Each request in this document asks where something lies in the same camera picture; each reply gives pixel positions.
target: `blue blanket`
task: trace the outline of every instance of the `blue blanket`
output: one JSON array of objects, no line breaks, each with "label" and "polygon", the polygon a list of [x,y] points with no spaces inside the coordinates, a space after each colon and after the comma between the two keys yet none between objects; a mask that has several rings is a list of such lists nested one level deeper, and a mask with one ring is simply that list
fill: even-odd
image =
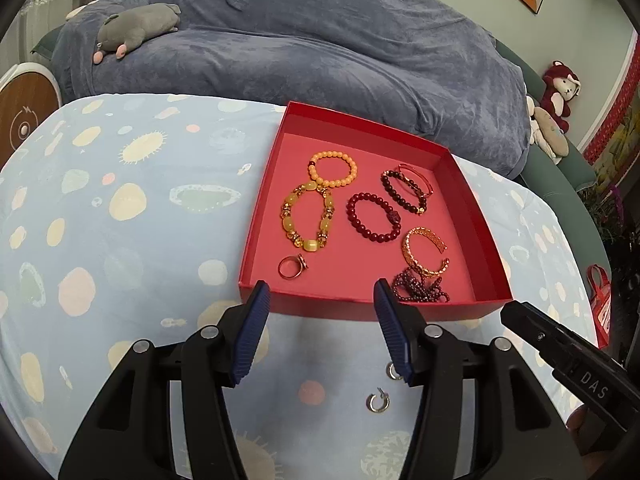
[{"label": "blue blanket", "polygon": [[[180,31],[92,65],[106,17],[178,4]],[[100,0],[62,30],[53,72],[65,102],[184,93],[340,110],[434,140],[505,176],[530,133],[520,69],[438,0]]]}]

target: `dark red beaded bracelet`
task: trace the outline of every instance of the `dark red beaded bracelet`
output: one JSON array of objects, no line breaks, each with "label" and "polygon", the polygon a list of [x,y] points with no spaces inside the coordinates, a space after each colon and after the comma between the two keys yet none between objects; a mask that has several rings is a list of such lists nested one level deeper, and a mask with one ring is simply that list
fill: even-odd
[{"label": "dark red beaded bracelet", "polygon": [[[358,220],[358,216],[356,215],[356,203],[360,200],[369,200],[370,202],[375,202],[386,212],[386,218],[391,222],[393,229],[390,233],[385,235],[379,235],[377,233],[372,233],[366,226]],[[378,195],[373,193],[356,193],[353,195],[349,201],[347,202],[347,218],[351,225],[356,228],[356,231],[359,232],[365,238],[368,238],[372,242],[390,242],[391,240],[395,240],[400,235],[400,215],[396,210],[393,209],[389,205],[389,202],[385,202],[385,200]]]},{"label": "dark red beaded bracelet", "polygon": [[[402,198],[400,194],[394,189],[389,182],[389,177],[396,178],[405,184],[414,192],[414,195],[418,197],[418,205],[412,205],[407,200]],[[408,212],[414,213],[417,215],[421,215],[425,211],[427,211],[427,197],[433,193],[433,190],[430,189],[430,193],[426,195],[420,187],[410,178],[404,176],[404,173],[401,171],[384,171],[382,175],[380,175],[380,180],[382,181],[382,186],[386,189],[386,192],[389,193],[389,196],[398,202],[398,205],[404,207]]]}]

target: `stuffed mouse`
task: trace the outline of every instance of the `stuffed mouse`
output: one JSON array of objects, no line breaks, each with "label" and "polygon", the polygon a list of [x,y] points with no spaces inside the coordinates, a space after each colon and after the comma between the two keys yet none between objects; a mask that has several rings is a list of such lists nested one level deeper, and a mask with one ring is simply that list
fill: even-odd
[{"label": "stuffed mouse", "polygon": [[144,41],[176,32],[180,23],[178,14],[180,7],[177,5],[150,4],[109,16],[98,31],[94,63],[102,62],[108,52],[115,52],[116,59],[122,59]]}]

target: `gold ring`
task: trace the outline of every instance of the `gold ring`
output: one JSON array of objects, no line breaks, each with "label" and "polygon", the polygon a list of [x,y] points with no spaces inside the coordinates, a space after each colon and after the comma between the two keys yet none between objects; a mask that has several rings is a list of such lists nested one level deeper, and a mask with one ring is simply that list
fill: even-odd
[{"label": "gold ring", "polygon": [[[296,272],[294,275],[292,276],[287,276],[286,274],[284,274],[282,272],[282,264],[284,262],[287,261],[292,261],[292,262],[296,262],[298,264],[298,272]],[[306,260],[302,257],[302,254],[297,254],[296,256],[287,256],[286,258],[283,258],[282,261],[280,262],[280,264],[278,265],[278,274],[283,277],[285,280],[294,280],[295,278],[297,278],[300,274],[303,273],[303,271],[307,270],[309,268],[309,266],[306,264]]]},{"label": "gold ring", "polygon": [[444,251],[447,250],[447,246],[442,240],[440,240],[440,237],[436,233],[427,229],[426,227],[414,227],[407,234],[404,235],[404,239],[402,240],[402,254],[404,254],[404,259],[406,260],[409,267],[414,269],[420,275],[425,276],[427,278],[436,278],[437,276],[441,276],[442,274],[444,274],[444,272],[449,267],[448,258],[445,258],[442,261],[442,264],[439,270],[429,270],[423,267],[420,263],[418,263],[418,260],[415,259],[409,247],[409,238],[413,234],[427,237],[438,248],[440,253],[443,253]]}]

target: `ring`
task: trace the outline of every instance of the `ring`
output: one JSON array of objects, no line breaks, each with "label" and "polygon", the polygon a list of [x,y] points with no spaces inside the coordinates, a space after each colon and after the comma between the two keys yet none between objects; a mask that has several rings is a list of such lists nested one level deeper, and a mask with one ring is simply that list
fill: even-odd
[{"label": "ring", "polygon": [[373,413],[382,413],[386,412],[386,409],[389,407],[389,394],[382,391],[382,388],[378,388],[380,392],[380,399],[382,399],[382,406],[376,408],[373,406],[373,400],[376,398],[376,394],[371,394],[367,397],[367,409]]},{"label": "ring", "polygon": [[445,258],[442,261],[442,264],[439,270],[429,270],[426,267],[423,267],[420,263],[418,263],[418,260],[415,259],[409,247],[409,238],[413,234],[427,237],[438,248],[440,253],[443,253],[444,251],[447,250],[447,246],[442,240],[440,240],[440,237],[436,233],[434,233],[430,229],[427,229],[426,227],[414,227],[407,234],[404,235],[404,239],[402,240],[402,254],[404,255],[404,259],[406,260],[409,267],[411,267],[413,270],[415,270],[415,272],[417,272],[421,276],[425,276],[427,278],[437,278],[438,276],[441,276],[442,274],[444,274],[444,272],[449,267],[448,258]]},{"label": "ring", "polygon": [[[282,264],[289,260],[298,264],[298,272],[296,272],[293,276],[287,276],[282,272]],[[308,268],[309,266],[306,264],[306,260],[302,257],[302,254],[297,254],[296,256],[291,255],[283,258],[282,261],[278,264],[278,274],[285,280],[294,280]]]},{"label": "ring", "polygon": [[402,375],[396,372],[396,367],[391,361],[386,364],[386,376],[394,381],[402,380]]}]

